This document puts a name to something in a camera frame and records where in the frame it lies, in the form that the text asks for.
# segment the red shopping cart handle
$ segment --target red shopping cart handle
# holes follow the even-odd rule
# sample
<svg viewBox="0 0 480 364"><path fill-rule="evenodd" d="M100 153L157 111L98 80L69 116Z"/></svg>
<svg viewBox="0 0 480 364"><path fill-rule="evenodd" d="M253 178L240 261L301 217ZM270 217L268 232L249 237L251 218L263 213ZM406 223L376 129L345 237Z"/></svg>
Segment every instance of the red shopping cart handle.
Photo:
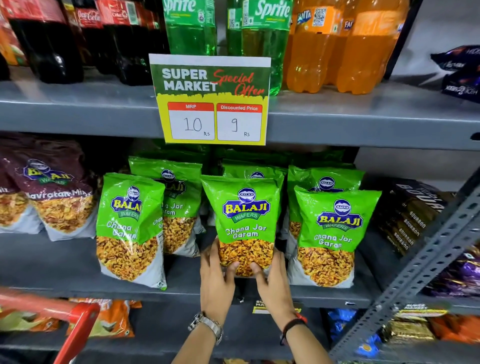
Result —
<svg viewBox="0 0 480 364"><path fill-rule="evenodd" d="M3 287L0 287L0 306L35 312L41 316L53 317L75 324L75 328L60 349L54 364L68 364L82 351L100 311L97 303L55 300Z"/></svg>

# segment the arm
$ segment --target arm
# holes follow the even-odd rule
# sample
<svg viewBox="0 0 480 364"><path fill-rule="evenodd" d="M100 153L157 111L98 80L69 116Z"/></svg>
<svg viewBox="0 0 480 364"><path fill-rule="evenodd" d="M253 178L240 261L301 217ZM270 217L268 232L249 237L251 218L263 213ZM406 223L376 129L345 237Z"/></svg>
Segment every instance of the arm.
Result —
<svg viewBox="0 0 480 364"><path fill-rule="evenodd" d="M218 257L218 238L211 249L201 254L200 307L205 316L217 321L222 327L232 304L235 291L235 272L239 262L231 263L223 278ZM172 364L207 364L210 361L216 338L213 331L202 322L190 333Z"/></svg>
<svg viewBox="0 0 480 364"><path fill-rule="evenodd" d="M250 267L255 273L258 293L264 305L283 331L285 325L296 318L283 253L275 249L268 282L258 264L251 263ZM287 342L297 364L333 364L326 350L305 325L292 327L287 332Z"/></svg>

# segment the person's right hand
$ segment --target person's right hand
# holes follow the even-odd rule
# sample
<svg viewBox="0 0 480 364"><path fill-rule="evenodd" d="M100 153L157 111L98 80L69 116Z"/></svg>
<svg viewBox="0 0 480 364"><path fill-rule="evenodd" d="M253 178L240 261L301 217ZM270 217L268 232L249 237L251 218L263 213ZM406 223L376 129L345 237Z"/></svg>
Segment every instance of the person's right hand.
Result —
<svg viewBox="0 0 480 364"><path fill-rule="evenodd" d="M283 331L285 325L296 318L293 308L290 285L288 284L285 256L276 248L274 249L272 264L268 273L268 282L262 268L256 263L250 263L260 297L272 315L278 328Z"/></svg>

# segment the wristwatch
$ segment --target wristwatch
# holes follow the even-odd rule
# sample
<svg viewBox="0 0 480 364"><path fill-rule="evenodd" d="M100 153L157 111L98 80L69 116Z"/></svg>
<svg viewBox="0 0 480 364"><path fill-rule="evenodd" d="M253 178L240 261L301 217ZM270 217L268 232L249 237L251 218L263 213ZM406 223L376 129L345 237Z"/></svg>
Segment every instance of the wristwatch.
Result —
<svg viewBox="0 0 480 364"><path fill-rule="evenodd" d="M211 320L207 316L205 316L204 312L199 312L195 315L192 323L188 326L188 330L193 331L193 329L195 329L201 322L203 322L205 325L212 329L213 334L216 337L216 345L218 345L220 341L222 341L223 328L218 322Z"/></svg>

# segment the hand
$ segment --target hand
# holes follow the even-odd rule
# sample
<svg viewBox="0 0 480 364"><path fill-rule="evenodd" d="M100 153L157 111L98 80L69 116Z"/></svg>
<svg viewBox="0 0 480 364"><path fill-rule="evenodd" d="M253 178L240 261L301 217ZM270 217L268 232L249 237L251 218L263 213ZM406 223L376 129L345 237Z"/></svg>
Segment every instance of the hand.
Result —
<svg viewBox="0 0 480 364"><path fill-rule="evenodd" d="M223 277L218 257L218 237L209 249L202 252L200 263L200 307L211 320L221 326L225 323L228 309L235 292L235 272L240 262L232 262Z"/></svg>
<svg viewBox="0 0 480 364"><path fill-rule="evenodd" d="M285 256L281 251L274 249L272 264L268 273L268 283L265 280L262 268L258 264L250 263L250 268L252 268L257 279L258 293L265 307L272 315L278 328L283 331L285 325L296 318L287 279L287 269L285 268Z"/></svg>

